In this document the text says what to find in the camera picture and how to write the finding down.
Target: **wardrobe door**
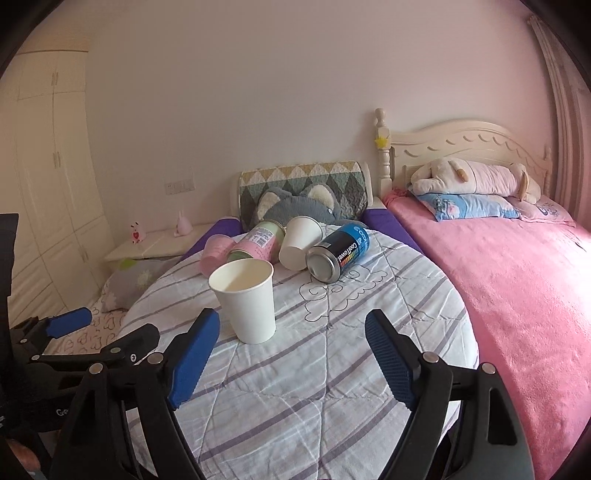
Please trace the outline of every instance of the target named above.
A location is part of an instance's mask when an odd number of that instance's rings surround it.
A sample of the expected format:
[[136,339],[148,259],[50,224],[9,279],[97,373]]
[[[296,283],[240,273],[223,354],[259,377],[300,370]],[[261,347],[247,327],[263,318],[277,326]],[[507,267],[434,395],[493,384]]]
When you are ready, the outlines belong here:
[[22,319],[23,312],[36,316],[53,314],[43,305],[35,311],[28,307],[35,304],[35,299],[51,286],[51,278],[41,258],[37,258],[12,279],[11,295],[8,297],[8,319],[10,325],[16,325]]
[[60,297],[70,310],[86,307],[99,296],[99,287],[84,262],[75,235],[43,254],[43,262]]
[[16,324],[18,325],[30,317],[39,317],[40,319],[44,317],[55,317],[62,310],[67,311],[55,285],[51,284],[25,307],[17,317]]
[[115,249],[111,229],[104,216],[98,217],[76,232],[78,243],[90,267],[92,276],[99,287],[105,284],[111,270],[105,262],[105,256]]
[[51,104],[51,95],[17,102],[18,171],[40,253],[73,232],[54,156]]
[[86,55],[83,51],[59,52],[53,93],[84,92]]
[[88,146],[84,92],[56,93],[53,109],[61,188],[78,230],[103,214]]
[[0,110],[3,110],[7,102],[18,100],[23,64],[24,55],[17,55],[10,61],[6,71],[0,77]]
[[17,241],[14,245],[14,278],[39,257],[33,230],[20,190],[17,163],[17,98],[22,62],[18,56],[0,78],[0,213],[18,213]]
[[0,111],[0,213],[18,213],[13,278],[39,257],[39,250],[19,188],[17,139],[14,126],[11,115]]
[[19,99],[53,93],[58,55],[57,51],[41,51],[23,55]]

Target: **small toy figurine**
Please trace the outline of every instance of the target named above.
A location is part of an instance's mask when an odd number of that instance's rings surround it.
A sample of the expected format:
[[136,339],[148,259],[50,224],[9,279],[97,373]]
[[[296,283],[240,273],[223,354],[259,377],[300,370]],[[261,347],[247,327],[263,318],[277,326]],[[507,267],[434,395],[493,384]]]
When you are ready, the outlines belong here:
[[138,222],[135,222],[131,226],[131,241],[134,244],[140,243],[142,240],[146,238],[146,232],[144,227],[142,227]]

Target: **pink paper cup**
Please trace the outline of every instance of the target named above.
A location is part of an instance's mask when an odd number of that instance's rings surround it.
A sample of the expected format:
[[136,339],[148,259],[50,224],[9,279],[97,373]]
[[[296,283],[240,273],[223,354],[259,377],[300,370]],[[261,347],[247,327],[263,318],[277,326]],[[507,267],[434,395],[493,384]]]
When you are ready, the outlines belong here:
[[210,275],[221,267],[228,258],[230,250],[236,245],[236,241],[227,235],[212,235],[205,242],[199,269],[201,273],[209,278]]

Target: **paper cup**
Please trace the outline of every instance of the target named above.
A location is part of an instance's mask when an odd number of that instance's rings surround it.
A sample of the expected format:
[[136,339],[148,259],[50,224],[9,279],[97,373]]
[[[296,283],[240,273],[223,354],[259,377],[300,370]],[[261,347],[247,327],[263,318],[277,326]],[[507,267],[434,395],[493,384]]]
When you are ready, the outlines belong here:
[[306,268],[306,252],[322,240],[322,227],[311,217],[292,218],[285,227],[285,238],[279,251],[279,261],[288,270]]
[[199,269],[206,277],[209,276],[228,259],[230,250],[236,245],[236,241],[227,235],[212,235],[205,242]]
[[273,265],[258,258],[234,260],[209,277],[209,287],[244,343],[263,343],[275,333]]

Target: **pink bed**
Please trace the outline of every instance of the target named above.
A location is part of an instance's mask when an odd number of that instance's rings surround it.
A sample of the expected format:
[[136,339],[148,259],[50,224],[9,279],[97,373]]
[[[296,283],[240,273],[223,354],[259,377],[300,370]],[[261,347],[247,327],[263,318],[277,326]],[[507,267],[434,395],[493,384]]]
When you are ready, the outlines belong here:
[[414,198],[388,209],[456,286],[480,361],[495,364],[549,479],[591,416],[591,234],[480,218],[436,222]]

